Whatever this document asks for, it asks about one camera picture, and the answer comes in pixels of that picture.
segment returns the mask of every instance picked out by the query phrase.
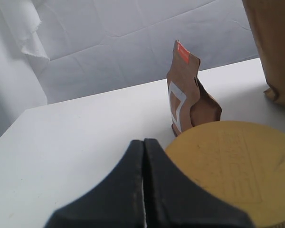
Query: brown paper sack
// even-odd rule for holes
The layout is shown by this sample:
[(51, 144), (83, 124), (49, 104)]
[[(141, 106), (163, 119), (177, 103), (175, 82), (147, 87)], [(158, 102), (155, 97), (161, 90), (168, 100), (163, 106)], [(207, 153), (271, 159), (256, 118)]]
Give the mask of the brown paper sack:
[(285, 106), (285, 0), (243, 0), (269, 89)]
[(176, 136), (194, 126), (220, 120), (221, 107), (197, 78), (199, 66), (200, 59), (175, 41), (167, 83)]

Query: yellow round lid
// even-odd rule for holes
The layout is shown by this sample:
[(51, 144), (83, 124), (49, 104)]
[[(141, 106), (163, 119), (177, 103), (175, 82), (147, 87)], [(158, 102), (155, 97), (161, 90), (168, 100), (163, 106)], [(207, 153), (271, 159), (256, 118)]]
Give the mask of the yellow round lid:
[(193, 182), (246, 211), (256, 227), (285, 227), (285, 134), (256, 123), (191, 128), (166, 149)]

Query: orange label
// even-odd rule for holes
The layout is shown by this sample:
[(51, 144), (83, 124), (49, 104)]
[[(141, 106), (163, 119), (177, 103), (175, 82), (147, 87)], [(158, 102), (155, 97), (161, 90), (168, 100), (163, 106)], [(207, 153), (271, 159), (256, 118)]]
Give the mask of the orange label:
[(189, 54), (190, 52), (179, 42), (177, 41), (177, 52), (189, 64)]

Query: brown paper bag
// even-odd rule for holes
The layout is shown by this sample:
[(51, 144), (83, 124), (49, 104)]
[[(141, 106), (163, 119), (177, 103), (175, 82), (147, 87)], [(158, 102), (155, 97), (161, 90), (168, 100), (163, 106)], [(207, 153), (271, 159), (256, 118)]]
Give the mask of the brown paper bag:
[(243, 0), (269, 89), (285, 106), (285, 0)]
[(199, 66), (200, 59), (175, 41), (172, 65), (167, 74), (175, 135), (194, 126), (220, 120), (221, 107), (197, 78)]

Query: white tabletop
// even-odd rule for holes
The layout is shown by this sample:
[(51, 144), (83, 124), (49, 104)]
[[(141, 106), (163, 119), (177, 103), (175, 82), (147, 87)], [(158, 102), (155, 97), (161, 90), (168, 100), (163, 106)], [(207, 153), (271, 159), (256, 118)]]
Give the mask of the white tabletop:
[[(285, 109), (268, 101), (259, 59), (199, 72), (223, 120), (285, 132)], [(52, 212), (99, 183), (130, 140), (173, 139), (166, 81), (25, 111), (0, 138), (0, 228), (42, 227)]]

